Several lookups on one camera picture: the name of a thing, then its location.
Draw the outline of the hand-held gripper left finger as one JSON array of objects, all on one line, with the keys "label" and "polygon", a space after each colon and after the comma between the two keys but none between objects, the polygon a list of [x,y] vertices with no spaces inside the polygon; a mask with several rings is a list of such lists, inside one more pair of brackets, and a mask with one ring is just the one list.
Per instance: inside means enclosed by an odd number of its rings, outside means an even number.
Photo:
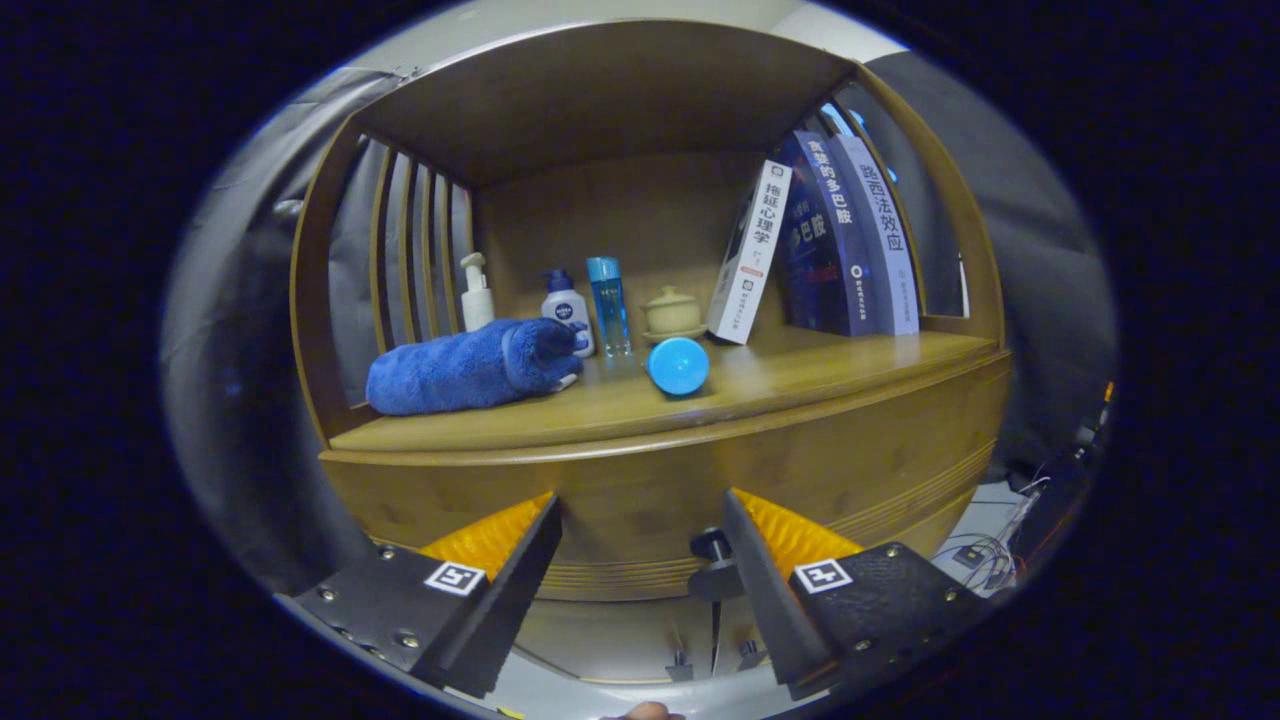
[{"label": "hand-held gripper left finger", "polygon": [[419,682],[494,691],[562,537],[553,492],[428,547],[390,544],[291,597],[291,610]]}]

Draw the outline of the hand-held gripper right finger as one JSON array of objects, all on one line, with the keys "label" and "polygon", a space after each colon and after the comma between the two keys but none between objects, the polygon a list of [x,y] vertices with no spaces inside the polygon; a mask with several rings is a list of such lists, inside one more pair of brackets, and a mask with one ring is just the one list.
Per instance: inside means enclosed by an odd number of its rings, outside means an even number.
[{"label": "hand-held gripper right finger", "polygon": [[794,700],[874,691],[991,614],[988,600],[899,542],[868,548],[736,488],[722,507],[774,678]]}]

